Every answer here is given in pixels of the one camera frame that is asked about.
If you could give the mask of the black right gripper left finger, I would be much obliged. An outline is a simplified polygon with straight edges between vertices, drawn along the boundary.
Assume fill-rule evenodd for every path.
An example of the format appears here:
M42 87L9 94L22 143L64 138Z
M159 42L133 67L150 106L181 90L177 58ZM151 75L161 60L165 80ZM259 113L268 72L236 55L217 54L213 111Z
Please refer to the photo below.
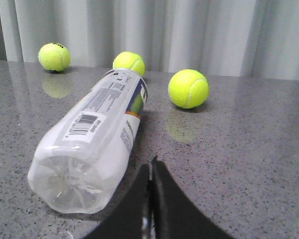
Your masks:
M144 164L125 197L87 239L148 239L150 237L150 167Z

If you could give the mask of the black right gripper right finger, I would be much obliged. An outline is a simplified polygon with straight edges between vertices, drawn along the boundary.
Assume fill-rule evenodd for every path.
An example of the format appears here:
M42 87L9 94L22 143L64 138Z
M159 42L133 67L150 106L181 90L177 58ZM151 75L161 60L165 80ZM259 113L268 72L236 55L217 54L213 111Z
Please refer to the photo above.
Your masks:
M157 239L231 239L188 199L166 164L155 156L152 165L152 209Z

